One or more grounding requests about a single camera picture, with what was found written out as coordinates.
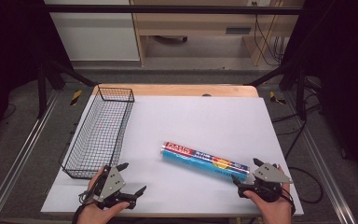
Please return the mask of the white cabinet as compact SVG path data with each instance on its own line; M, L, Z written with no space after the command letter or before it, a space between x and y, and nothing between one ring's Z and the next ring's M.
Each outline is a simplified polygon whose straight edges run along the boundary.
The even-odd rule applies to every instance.
M51 13L64 48L76 61L138 61L130 13Z

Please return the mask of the light wooden desk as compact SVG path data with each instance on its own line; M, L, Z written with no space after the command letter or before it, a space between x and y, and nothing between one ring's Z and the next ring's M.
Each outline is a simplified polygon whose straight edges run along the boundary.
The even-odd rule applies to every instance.
M305 0L130 0L133 6L303 7ZM291 36L297 15L135 13L137 35L240 36L254 65L267 56L272 37Z

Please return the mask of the person's right hand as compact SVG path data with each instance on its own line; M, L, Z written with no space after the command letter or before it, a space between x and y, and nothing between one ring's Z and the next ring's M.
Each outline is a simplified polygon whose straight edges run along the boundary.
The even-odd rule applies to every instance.
M260 210L264 224L292 224L292 205L284 198L267 203L250 190L243 194Z

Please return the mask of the aluminium floor rail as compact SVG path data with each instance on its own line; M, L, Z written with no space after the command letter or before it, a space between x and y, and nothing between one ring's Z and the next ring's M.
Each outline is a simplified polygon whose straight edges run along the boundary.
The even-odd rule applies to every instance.
M25 163L28 161L29 156L33 152L34 146L40 134L44 130L44 127L50 117L50 114L57 103L57 99L60 93L61 93L60 91L56 91L56 90L53 90L51 92L48 98L46 111L42 114L42 116L39 119L36 120L33 129L28 134L26 141L22 145L19 154L17 155L16 159L12 163L10 169L8 170L5 176L5 179L0 185L0 212L4 207L9 194L13 190Z
M305 117L310 113L310 108L312 106L319 106L318 102L316 101L316 94L314 92L306 92L305 97L300 99L299 102L296 101L296 97L291 91L285 91L283 96L287 100L289 108L295 113L298 112L296 105L304 103ZM309 152L310 160L312 161L314 169L323 186L324 195L328 198L328 201L332 205L332 209L334 210L339 223L357 224L352 210L345 200L332 171L328 167L326 160L323 158L323 155L310 132L308 127L308 124L310 124L310 119L307 119L306 121L302 119L296 119L296 122L300 127L302 127L302 142L304 143L306 150Z

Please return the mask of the blue plastic wrap roll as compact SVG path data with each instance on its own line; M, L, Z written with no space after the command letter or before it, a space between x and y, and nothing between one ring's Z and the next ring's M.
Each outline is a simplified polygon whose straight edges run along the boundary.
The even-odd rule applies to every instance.
M161 155L165 159L181 162L224 178L231 178L234 175L240 181L245 181L249 174L249 167L244 164L219 158L172 142L165 142L162 145Z

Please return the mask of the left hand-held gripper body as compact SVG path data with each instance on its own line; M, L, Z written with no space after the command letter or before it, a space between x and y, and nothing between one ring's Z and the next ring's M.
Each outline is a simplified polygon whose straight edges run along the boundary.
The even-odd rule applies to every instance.
M136 200L132 200L130 194L121 192L125 185L126 182L116 166L105 165L103 172L91 187L91 198L100 209L111 208L122 202L129 203L128 209L133 209L136 205Z

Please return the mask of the black metal stand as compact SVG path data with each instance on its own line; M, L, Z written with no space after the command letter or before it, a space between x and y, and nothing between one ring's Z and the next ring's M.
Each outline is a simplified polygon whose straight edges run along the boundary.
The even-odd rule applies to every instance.
M82 75L78 74L73 68L65 66L62 63L57 61L44 61L37 68L37 87L38 87L38 102L39 102L39 112L38 118L41 119L43 115L47 112L48 99L47 99L47 84L46 81L50 83L54 90L62 90L65 86L63 81L62 74L66 74L81 83L94 87L97 85L95 81L92 81Z
M266 75L251 81L250 83L246 83L246 86L257 87L277 75L283 75L279 84L282 91L288 91L294 84L296 84L296 112L301 120L306 120L307 116L304 103L305 70L300 63L291 60L268 72Z

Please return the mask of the black curtain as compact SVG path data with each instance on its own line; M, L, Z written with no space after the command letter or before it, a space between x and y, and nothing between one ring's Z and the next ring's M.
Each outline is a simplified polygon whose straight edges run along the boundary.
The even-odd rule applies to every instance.
M26 33L53 60L72 66L50 14L36 8L44 4L45 0L0 0L0 121L10 92L37 79L40 61L30 51Z
M341 144L358 163L358 0L305 0L283 60L322 82L322 102Z

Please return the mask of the black wire basket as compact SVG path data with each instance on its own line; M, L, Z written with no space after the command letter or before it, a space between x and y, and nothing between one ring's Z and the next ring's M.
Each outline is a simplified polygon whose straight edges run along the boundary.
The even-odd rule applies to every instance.
M91 179L103 165L118 165L134 103L132 89L96 86L62 153L62 170L71 178Z

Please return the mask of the black horizontal bar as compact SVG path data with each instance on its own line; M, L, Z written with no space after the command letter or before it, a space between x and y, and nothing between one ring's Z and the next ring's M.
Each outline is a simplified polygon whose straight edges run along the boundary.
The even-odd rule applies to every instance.
M219 6L125 6L125 5L45 5L48 12L62 13L173 13L301 15L302 7L219 7Z

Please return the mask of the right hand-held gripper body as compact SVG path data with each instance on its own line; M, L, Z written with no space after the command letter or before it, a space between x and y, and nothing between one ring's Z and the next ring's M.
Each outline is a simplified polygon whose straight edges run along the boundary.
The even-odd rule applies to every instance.
M254 172L255 180L252 184L237 181L238 194L245 198L244 192L250 190L256 193L263 201L274 203L282 197L282 184L292 184L291 177L281 172L275 165L264 163Z

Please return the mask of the person's left hand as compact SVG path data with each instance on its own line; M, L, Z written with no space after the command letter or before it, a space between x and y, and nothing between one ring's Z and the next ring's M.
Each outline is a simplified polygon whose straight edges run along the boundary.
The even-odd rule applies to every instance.
M91 203L85 206L77 215L75 224L107 224L110 219L126 209L129 205L129 203L123 202L109 209L102 210L95 203Z

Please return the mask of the yellow black floor tape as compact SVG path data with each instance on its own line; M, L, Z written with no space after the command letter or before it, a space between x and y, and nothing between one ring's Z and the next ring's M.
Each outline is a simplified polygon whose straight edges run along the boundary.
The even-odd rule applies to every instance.
M269 99L272 103L277 103L277 104L280 104L280 105L286 105L286 101L283 100L283 99L278 99L274 93L274 91L271 91L269 93Z
M81 92L82 92L82 90L77 90L77 91L74 93L70 105L76 105L76 103L77 103L77 101L78 101L78 99L79 99L79 97L80 97L80 95L81 95Z

